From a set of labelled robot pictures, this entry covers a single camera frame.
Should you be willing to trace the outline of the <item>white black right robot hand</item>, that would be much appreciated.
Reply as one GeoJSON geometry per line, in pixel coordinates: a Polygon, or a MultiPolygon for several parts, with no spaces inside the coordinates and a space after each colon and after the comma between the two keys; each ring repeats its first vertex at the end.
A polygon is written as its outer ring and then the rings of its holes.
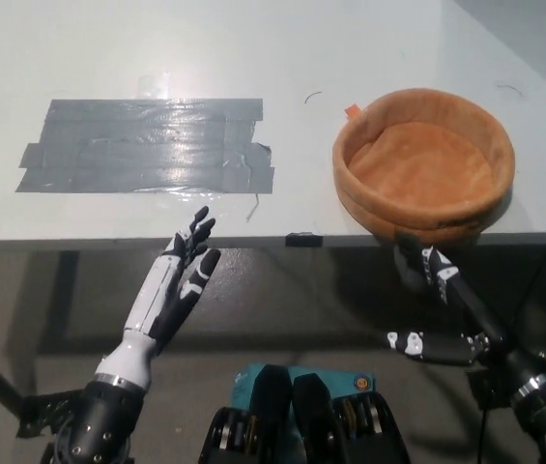
{"type": "Polygon", "coordinates": [[[501,383],[513,402],[546,389],[546,360],[525,348],[503,317],[480,297],[460,268],[435,246],[399,233],[396,249],[426,284],[428,292],[458,318],[454,334],[425,330],[391,333],[389,340],[407,357],[444,365],[480,363],[501,383]]]}

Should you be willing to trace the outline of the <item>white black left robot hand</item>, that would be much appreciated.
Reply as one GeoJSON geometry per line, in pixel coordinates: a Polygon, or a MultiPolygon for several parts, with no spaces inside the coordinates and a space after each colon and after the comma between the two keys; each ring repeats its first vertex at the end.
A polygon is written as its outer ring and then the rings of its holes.
{"type": "Polygon", "coordinates": [[[153,358],[185,323],[219,261],[220,251],[206,245],[215,224],[209,208],[202,207],[156,258],[130,309],[121,342],[98,365],[96,381],[149,390],[153,358]]]}

